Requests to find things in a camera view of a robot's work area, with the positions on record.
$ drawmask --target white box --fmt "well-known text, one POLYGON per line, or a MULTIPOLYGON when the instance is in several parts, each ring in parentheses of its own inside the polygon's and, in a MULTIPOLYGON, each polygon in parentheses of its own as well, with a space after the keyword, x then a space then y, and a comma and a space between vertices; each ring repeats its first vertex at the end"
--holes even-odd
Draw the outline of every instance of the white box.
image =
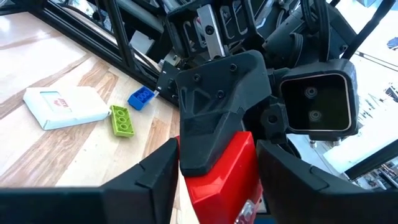
POLYGON ((24 101, 44 130, 100 121, 111 110, 94 88, 27 88, 24 101))

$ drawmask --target lego brick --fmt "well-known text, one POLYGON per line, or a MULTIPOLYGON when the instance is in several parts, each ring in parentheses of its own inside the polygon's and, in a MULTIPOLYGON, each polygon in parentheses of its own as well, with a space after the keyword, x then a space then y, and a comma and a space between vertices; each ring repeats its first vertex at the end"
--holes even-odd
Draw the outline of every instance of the lego brick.
POLYGON ((143 86, 135 93, 133 93, 128 99, 129 104, 135 108, 136 110, 141 110, 145 107, 146 104, 150 102, 150 100, 155 96, 155 93, 152 92, 147 87, 143 86))
POLYGON ((129 110, 122 106, 111 105, 111 119, 113 133, 116 136, 131 137, 134 135, 134 128, 131 124, 129 110))

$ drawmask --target printed label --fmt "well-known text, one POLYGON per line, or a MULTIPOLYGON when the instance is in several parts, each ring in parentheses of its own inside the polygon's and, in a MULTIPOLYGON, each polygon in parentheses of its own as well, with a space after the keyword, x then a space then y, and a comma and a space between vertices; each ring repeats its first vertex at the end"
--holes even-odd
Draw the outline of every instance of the printed label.
POLYGON ((41 92, 40 93, 47 104, 50 106, 52 111, 56 113, 71 113, 72 110, 69 107, 68 103, 61 96, 59 92, 51 91, 51 92, 41 92))

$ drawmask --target wooden table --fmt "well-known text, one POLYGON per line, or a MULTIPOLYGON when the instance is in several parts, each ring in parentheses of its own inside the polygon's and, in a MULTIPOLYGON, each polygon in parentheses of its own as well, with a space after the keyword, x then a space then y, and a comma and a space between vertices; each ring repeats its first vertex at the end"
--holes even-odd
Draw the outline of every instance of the wooden table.
MULTIPOLYGON (((155 98, 126 103, 142 85, 27 12, 0 17, 0 187, 99 186, 178 135, 178 110, 155 98), (129 108, 136 135, 110 119, 44 131, 22 100, 27 87, 92 86, 129 108)), ((180 176, 172 223, 198 223, 180 176)))

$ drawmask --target green lego brick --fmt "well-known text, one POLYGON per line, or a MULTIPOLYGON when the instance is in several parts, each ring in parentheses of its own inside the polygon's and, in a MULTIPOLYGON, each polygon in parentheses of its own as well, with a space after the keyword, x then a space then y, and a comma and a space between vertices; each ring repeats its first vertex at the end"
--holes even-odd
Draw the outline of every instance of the green lego brick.
POLYGON ((129 110, 122 106, 111 105, 113 133, 116 136, 131 137, 134 135, 129 110))

